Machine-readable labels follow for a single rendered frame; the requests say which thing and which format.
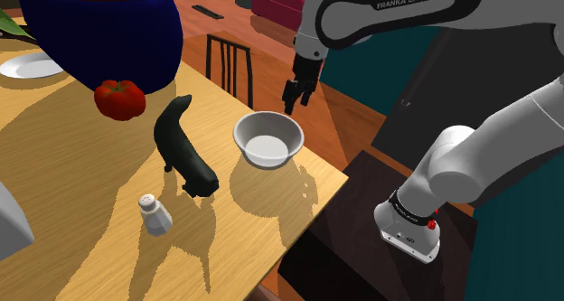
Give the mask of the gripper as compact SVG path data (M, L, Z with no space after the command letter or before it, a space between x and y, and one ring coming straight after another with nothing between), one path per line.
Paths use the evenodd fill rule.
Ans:
M298 90L305 89L301 97L301 105L307 106L311 95L315 92L323 60L311 60L296 53L292 71L294 79L288 80L284 87L282 100L285 103L284 112L291 115L298 99Z

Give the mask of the black remote control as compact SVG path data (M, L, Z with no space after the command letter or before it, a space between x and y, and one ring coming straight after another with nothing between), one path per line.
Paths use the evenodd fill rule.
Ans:
M208 9L207 7L205 7L203 5L193 5L192 9L198 11L199 13L205 14L205 15L207 15L210 18L215 19L215 20L220 20L220 19L224 18L223 15L213 12L212 10Z

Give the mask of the black chair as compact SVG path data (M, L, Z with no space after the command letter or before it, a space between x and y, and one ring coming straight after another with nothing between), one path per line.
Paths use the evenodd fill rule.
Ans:
M233 98L237 97L237 61L238 52L245 54L247 71L247 106L254 109L254 78L251 62L251 49L248 46L229 41L216 35L206 35L206 60L205 77L212 79L212 43L220 46L221 53L221 88L230 93Z

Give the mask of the blue plant pot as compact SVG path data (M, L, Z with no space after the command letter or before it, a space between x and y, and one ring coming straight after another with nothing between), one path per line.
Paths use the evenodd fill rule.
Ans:
M150 94L175 78L183 30L174 0L19 0L41 49L89 89L131 80Z

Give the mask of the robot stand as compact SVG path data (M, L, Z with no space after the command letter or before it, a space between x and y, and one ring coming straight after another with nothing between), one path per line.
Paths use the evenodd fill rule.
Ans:
M404 175L366 152L344 173L348 181L282 258L279 275L305 301L463 301L476 220L443 205L440 251L424 264L385 242L373 219Z

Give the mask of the white salt shaker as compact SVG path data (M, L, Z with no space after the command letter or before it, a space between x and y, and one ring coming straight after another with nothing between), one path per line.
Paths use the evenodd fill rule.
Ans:
M167 209L152 194L144 194L138 200L140 214L147 232L152 236L166 234L173 226Z

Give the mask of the white plate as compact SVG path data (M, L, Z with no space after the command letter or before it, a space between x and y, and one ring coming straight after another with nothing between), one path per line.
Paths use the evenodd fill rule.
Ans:
M0 74L13 79L39 79L63 72L45 52L37 52L12 58L0 65Z

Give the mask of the black animal figure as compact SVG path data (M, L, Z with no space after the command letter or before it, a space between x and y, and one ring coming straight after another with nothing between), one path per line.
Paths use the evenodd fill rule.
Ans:
M190 196L210 197L219 189L219 179L198 155L180 125L192 99L191 95L185 95L171 100L155 122L154 140L164 160L164 171L176 170L185 180L183 189Z

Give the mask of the red tomato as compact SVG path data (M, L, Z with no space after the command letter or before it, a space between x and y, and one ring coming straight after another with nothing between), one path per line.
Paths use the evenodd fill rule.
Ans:
M100 113L117 121L128 121L146 109L145 93L130 80L105 80L94 92Z

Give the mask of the white bowl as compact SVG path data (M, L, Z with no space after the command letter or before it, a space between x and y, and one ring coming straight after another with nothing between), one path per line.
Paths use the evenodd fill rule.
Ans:
M233 140L251 165L270 170L285 165L301 150L305 134L287 115L257 111L238 120Z

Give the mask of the grey appliance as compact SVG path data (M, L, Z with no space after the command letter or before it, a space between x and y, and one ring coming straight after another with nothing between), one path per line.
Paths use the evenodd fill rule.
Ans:
M23 210L0 182L0 261L34 243Z

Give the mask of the pink sofa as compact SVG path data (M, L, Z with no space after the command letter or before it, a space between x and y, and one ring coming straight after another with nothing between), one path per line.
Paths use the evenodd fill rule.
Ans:
M305 0L251 0L253 14L297 31Z

